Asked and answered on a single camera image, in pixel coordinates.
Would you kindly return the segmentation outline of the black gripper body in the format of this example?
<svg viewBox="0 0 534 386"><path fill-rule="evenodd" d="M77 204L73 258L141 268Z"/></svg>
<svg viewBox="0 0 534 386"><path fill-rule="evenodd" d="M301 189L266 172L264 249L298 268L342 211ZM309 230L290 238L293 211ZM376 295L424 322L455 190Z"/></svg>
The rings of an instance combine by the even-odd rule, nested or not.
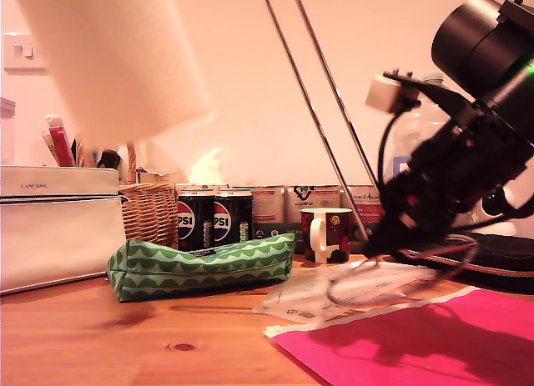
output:
<svg viewBox="0 0 534 386"><path fill-rule="evenodd" d="M494 111L464 107L411 154L403 213L464 213L526 167L526 137Z"/></svg>

